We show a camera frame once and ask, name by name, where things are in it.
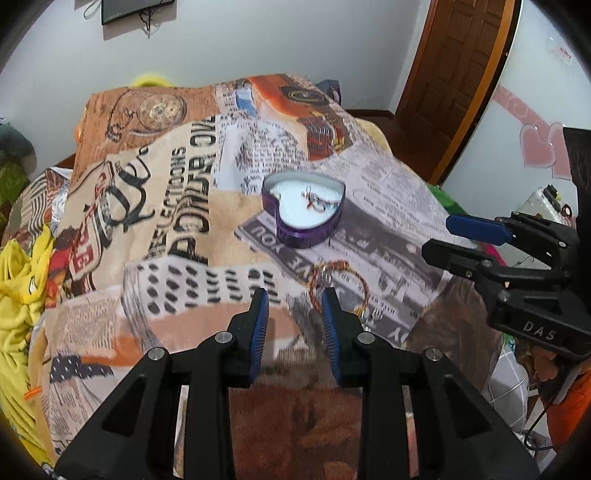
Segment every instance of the door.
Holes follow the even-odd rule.
[[[504,64],[516,1],[432,1],[395,116],[404,145],[393,150],[402,161],[412,156],[411,167],[437,183]]]

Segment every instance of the wall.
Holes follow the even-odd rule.
[[[408,74],[410,73],[410,69],[413,67],[414,56],[417,54],[418,44],[421,41],[421,36],[423,34],[423,28],[425,27],[425,22],[427,20],[427,14],[429,13],[431,0],[414,0],[413,2],[409,3],[412,3],[417,7],[417,20],[414,23],[413,33],[408,44],[406,58],[404,59],[404,64],[402,65],[402,72],[400,74],[400,78],[398,79],[396,89],[394,90],[392,102],[390,103],[389,110],[392,113],[396,113],[396,109],[398,108],[398,104],[400,103],[400,99],[402,97],[402,92],[406,86]]]
[[[388,109],[418,0],[177,0],[151,38],[139,18],[102,27],[89,1],[55,0],[0,73],[0,115],[35,146],[35,174],[75,151],[93,92],[161,73],[179,86],[294,72],[338,79],[346,108]]]
[[[554,52],[561,46],[573,56],[570,65]],[[498,100],[488,105],[443,188],[468,213],[487,218],[508,215],[549,183],[576,209],[576,189],[562,178],[570,177],[560,145],[564,139],[561,133],[552,138],[545,134],[548,125],[560,123],[591,128],[591,82],[570,46],[531,0],[524,0],[499,84]]]

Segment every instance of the newspaper print bedsheet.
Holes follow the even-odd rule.
[[[384,310],[375,333],[395,346],[440,346],[484,386],[499,336],[469,283],[420,255],[429,238],[457,240],[444,209],[307,79],[111,90],[91,98],[82,126],[50,262],[40,376],[38,421],[56,457],[147,350],[197,346],[261,286],[271,300],[262,373],[230,399],[240,419],[232,422],[237,476],[353,478],[361,397],[335,389],[304,285],[323,260],[347,259],[368,281],[371,307]],[[278,242],[259,194],[263,178],[285,168],[346,182],[330,241],[298,251]],[[355,278],[334,281],[345,308],[361,303]]]

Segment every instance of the heart-shaped box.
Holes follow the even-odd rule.
[[[289,248],[311,248],[326,240],[343,214],[345,184],[306,171],[283,170],[262,182],[262,205],[273,215],[277,238]]]

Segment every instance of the door frame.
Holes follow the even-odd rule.
[[[431,35],[438,3],[439,0],[431,0],[431,4],[429,5],[423,33],[417,47],[413,65],[408,74],[406,85],[402,91],[400,102],[396,108],[396,115],[402,112],[408,102],[408,98],[412,91],[414,81],[417,77],[425,49],[427,48],[429,36]],[[484,74],[482,75],[482,79],[478,84],[476,93],[474,94],[474,97],[468,106],[468,109],[466,110],[466,115],[462,119],[460,126],[454,134],[449,147],[431,174],[429,183],[437,185],[441,183],[445,177],[447,177],[452,167],[455,165],[456,161],[462,154],[462,151],[468,143],[470,136],[476,128],[476,125],[480,121],[480,118],[484,113],[484,110],[486,109],[486,106],[488,105],[496,88],[503,68],[505,67],[507,57],[509,56],[509,50],[511,49],[511,45],[515,37],[515,31],[517,30],[519,15],[521,13],[521,4],[522,0],[505,0],[501,24],[499,26],[499,34],[495,40],[491,56],[489,58],[488,64],[486,65]]]

